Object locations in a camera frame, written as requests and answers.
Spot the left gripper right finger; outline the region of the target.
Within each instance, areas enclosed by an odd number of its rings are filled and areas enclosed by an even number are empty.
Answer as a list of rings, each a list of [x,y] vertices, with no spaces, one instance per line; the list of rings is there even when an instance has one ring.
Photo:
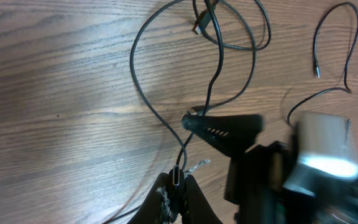
[[[192,175],[185,178],[185,194],[180,214],[182,224],[222,224]]]

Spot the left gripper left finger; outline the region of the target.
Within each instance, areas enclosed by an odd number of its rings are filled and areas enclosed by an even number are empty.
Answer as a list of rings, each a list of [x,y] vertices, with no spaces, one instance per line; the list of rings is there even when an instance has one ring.
[[[174,222],[174,184],[168,173],[158,175],[144,202],[128,224],[169,224]]]

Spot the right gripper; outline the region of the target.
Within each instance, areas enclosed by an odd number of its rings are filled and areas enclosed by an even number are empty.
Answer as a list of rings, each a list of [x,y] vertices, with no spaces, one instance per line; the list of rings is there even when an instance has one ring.
[[[358,176],[304,165],[278,141],[244,153],[264,128],[261,115],[186,114],[181,124],[232,158],[225,199],[239,207],[236,223],[358,223]]]

